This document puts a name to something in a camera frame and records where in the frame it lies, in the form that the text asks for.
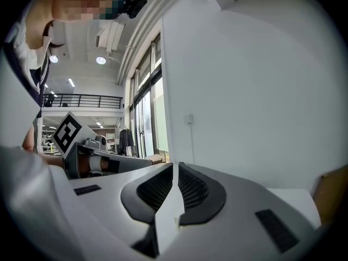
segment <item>white shirt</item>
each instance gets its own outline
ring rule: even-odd
[[[20,21],[17,21],[12,29],[10,34],[8,35],[6,42],[11,42],[13,41],[13,48],[14,52],[18,58],[18,62],[21,66],[22,72],[29,82],[30,86],[36,90],[38,93],[40,93],[40,86],[35,85],[32,75],[30,74],[30,70],[37,70],[42,67],[43,61],[45,60],[48,45],[51,42],[51,38],[44,36],[43,37],[43,45],[42,47],[38,49],[30,49],[28,44],[27,44],[27,39],[26,39],[26,18],[30,9],[30,3],[26,10],[24,11],[23,17]],[[45,71],[42,75],[41,82],[42,83],[45,79],[46,76],[46,70],[47,67],[45,68]]]

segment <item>balcony railing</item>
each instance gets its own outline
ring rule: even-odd
[[[82,95],[82,94],[44,94],[42,107],[96,107],[121,109],[121,97]]]

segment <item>wall outlet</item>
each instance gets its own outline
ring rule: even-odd
[[[194,119],[194,117],[193,117],[192,114],[187,114],[187,115],[184,116],[184,122],[186,124],[192,124],[193,119]]]

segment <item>hanging clothes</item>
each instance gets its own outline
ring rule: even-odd
[[[122,150],[122,153],[127,155],[127,147],[134,146],[133,135],[130,129],[123,129],[120,132],[120,144],[119,149]]]

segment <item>person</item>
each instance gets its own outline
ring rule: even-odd
[[[46,84],[50,61],[47,51],[61,45],[51,43],[48,36],[53,21],[77,22],[80,20],[115,19],[123,11],[124,0],[32,0],[22,18],[16,22],[7,38],[7,55],[12,59],[16,75],[42,107],[44,86]],[[36,151],[35,125],[29,129],[22,147],[29,152]],[[64,168],[62,157],[40,154],[47,164]],[[102,169],[108,163],[101,159]],[[80,158],[81,173],[89,171],[89,160]]]

